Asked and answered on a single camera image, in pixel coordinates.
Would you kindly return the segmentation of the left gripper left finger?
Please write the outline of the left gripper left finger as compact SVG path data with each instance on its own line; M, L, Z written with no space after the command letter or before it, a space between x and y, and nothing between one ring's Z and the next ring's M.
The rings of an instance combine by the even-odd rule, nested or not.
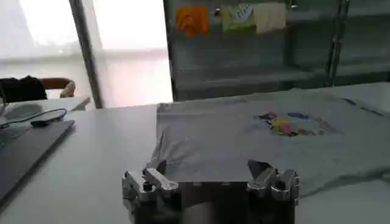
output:
M122 199L131 205L154 204L179 209L179 183L165 176L168 163L161 161L156 168L141 172L125 171L122 175Z

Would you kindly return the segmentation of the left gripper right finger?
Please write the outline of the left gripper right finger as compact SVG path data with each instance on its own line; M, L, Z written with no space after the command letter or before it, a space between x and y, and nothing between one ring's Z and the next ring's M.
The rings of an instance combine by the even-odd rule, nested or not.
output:
M300 175L297 171L287 169L282 172L266 162L248 160L252 180L247 183L247 191L257 198L271 197L275 201L298 204Z

